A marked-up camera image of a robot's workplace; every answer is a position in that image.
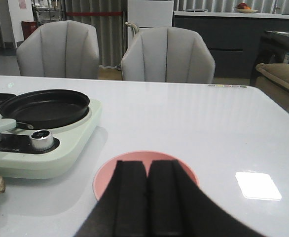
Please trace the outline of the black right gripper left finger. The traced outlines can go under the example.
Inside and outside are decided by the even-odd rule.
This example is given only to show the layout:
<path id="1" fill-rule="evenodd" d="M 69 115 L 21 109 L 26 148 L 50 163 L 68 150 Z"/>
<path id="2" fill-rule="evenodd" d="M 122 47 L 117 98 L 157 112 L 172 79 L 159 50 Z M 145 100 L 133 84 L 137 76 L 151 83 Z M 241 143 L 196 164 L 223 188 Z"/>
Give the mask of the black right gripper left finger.
<path id="1" fill-rule="evenodd" d="M 105 192 L 75 235 L 147 236 L 146 181 L 142 162 L 119 160 Z"/>

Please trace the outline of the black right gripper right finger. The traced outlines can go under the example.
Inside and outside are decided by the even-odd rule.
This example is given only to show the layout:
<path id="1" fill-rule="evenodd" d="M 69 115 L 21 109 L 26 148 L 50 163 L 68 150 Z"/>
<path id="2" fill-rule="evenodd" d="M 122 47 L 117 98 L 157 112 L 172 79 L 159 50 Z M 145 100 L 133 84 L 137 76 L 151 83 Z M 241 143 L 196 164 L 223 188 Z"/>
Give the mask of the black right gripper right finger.
<path id="1" fill-rule="evenodd" d="M 222 210 L 177 160 L 153 161 L 148 176 L 152 237 L 259 237 Z"/>

